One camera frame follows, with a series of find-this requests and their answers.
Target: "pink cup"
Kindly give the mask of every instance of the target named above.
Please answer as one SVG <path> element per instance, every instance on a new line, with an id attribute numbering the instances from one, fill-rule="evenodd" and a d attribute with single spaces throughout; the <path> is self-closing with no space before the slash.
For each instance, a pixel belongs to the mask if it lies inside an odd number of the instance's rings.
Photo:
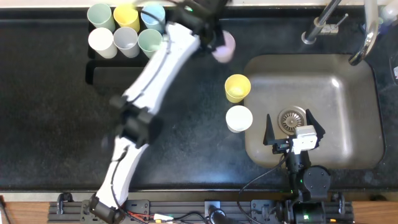
<path id="1" fill-rule="evenodd" d="M 223 30 L 223 34 L 225 45 L 217 47 L 212 54 L 218 62 L 227 63 L 234 56 L 236 43 L 234 37 L 229 32 Z"/>

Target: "sink drain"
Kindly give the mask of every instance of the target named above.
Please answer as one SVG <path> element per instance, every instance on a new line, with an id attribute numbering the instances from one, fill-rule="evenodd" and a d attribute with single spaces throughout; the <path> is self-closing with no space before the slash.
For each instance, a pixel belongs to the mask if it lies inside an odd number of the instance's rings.
<path id="1" fill-rule="evenodd" d="M 305 111 L 298 106 L 291 106 L 282 110 L 278 115 L 278 123 L 281 130 L 286 134 L 294 134 L 294 129 L 305 126 Z"/>

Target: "sink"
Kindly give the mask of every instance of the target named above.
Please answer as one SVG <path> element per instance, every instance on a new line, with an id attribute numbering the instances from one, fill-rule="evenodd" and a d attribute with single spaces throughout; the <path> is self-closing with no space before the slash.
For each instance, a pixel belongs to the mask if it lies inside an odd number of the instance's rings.
<path id="1" fill-rule="evenodd" d="M 266 116 L 275 138 L 286 138 L 306 124 L 305 109 L 325 129 L 320 146 L 309 152 L 313 165 L 329 169 L 367 169 L 383 157 L 384 143 L 373 71 L 366 62 L 348 63 L 349 55 L 261 55 L 244 69 L 251 92 L 244 105 L 253 114 L 245 133 L 246 151 L 260 166 L 280 155 L 264 146 Z"/>

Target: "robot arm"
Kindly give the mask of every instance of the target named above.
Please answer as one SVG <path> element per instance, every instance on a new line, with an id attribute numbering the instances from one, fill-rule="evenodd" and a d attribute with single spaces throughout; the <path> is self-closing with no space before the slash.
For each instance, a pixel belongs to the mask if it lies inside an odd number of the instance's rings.
<path id="1" fill-rule="evenodd" d="M 122 126 L 113 142 L 113 156 L 99 191 L 90 198 L 90 212 L 106 223 L 120 223 L 131 177 L 145 149 L 160 133 L 157 119 L 164 95 L 181 66 L 200 46 L 213 50 L 224 41 L 216 30 L 227 0 L 185 0 L 165 26 L 169 35 L 122 98 L 113 102 Z"/>

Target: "faucet handle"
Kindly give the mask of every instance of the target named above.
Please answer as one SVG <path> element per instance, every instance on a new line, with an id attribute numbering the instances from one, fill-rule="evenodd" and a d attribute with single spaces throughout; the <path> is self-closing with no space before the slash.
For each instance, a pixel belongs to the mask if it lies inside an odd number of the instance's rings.
<path id="1" fill-rule="evenodd" d="M 338 33 L 338 26 L 348 17 L 348 14 L 346 13 L 344 17 L 338 21 L 337 24 L 326 24 L 319 35 L 336 35 Z"/>

